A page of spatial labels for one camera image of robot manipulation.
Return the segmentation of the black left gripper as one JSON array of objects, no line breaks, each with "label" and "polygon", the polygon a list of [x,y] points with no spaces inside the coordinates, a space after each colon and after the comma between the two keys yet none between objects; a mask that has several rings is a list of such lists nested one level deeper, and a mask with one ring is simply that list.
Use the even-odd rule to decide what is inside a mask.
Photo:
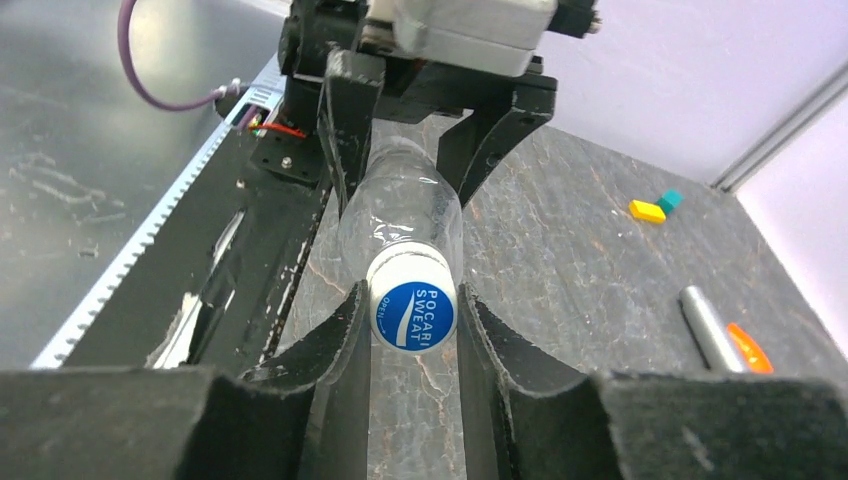
[{"label": "black left gripper", "polygon": [[504,77],[405,59],[360,44],[370,1],[295,1],[278,47],[283,123],[318,131],[343,213],[362,181],[373,119],[416,124],[472,115],[439,140],[437,170],[466,206],[516,146],[553,116],[557,83],[533,57]]}]

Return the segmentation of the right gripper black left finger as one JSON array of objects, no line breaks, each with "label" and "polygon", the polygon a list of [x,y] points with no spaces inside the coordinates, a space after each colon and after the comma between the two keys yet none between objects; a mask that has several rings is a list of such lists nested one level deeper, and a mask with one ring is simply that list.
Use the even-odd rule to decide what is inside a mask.
[{"label": "right gripper black left finger", "polygon": [[5,479],[363,479],[368,289],[239,378],[209,367],[1,376]]}]

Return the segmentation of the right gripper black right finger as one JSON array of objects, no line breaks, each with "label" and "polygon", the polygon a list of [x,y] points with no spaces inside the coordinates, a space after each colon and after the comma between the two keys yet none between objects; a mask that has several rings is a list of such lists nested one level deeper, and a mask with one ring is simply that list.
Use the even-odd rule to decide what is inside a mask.
[{"label": "right gripper black right finger", "polygon": [[580,372],[457,294],[471,479],[843,479],[830,383],[749,374]]}]

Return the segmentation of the clear bottle with blue-white cap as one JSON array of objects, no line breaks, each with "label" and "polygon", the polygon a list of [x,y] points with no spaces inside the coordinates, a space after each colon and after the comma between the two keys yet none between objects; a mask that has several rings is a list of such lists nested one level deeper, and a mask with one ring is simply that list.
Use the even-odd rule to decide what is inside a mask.
[{"label": "clear bottle with blue-white cap", "polygon": [[346,273],[357,279],[380,251],[407,241],[438,250],[453,282],[463,278],[461,202],[432,157],[405,137],[373,145],[365,176],[341,214],[337,239]]}]

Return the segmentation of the blue-white cap of bottle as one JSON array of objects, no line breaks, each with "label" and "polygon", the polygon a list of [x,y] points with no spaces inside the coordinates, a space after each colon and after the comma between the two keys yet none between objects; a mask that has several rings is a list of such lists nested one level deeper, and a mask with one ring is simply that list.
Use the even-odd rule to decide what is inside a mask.
[{"label": "blue-white cap of bottle", "polygon": [[441,348],[457,328],[457,284],[445,257],[417,241],[381,250],[366,273],[376,339],[399,353]]}]

